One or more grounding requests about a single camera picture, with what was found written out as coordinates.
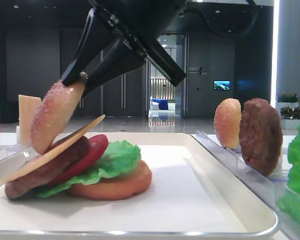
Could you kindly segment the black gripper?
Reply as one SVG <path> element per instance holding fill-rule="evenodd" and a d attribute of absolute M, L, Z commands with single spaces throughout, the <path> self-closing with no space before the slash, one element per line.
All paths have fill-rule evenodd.
<path fill-rule="evenodd" d="M 75 83 L 84 68 L 110 42 L 114 45 L 88 72 L 82 97 L 108 81 L 153 63 L 173 86 L 186 76 L 157 38 L 183 10 L 184 0 L 100 0 L 88 12 L 73 61 L 61 76 L 62 84 Z"/>

